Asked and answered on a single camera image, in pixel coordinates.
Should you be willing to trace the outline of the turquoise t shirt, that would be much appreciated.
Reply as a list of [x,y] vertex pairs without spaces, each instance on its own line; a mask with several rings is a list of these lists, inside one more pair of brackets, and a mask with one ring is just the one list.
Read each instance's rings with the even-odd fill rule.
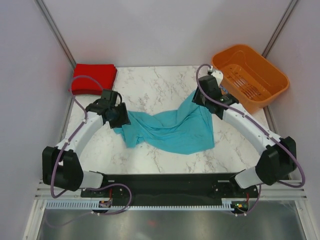
[[175,110],[154,115],[129,111],[130,124],[113,131],[127,148],[147,143],[174,154],[190,155],[215,147],[212,114],[204,106],[192,102],[193,91]]

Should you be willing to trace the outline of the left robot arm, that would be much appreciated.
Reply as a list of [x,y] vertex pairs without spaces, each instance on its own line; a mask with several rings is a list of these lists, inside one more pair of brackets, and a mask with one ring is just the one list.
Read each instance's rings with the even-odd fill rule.
[[80,155],[93,135],[109,123],[111,129],[129,125],[128,111],[120,93],[104,89],[99,99],[83,107],[84,119],[79,126],[56,146],[47,146],[42,152],[42,180],[50,186],[53,198],[58,198],[66,191],[78,189],[92,190],[99,197],[106,196],[110,185],[103,180],[103,174],[84,171]]

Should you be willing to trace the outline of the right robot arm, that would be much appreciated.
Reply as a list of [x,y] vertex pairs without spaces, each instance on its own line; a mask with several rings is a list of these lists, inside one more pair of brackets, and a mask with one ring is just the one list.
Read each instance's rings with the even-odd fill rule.
[[256,166],[234,176],[229,191],[242,196],[247,188],[281,181],[297,168],[296,143],[291,137],[282,138],[258,123],[231,94],[222,94],[217,79],[206,75],[197,79],[197,89],[192,102],[237,129],[256,149],[259,160]]

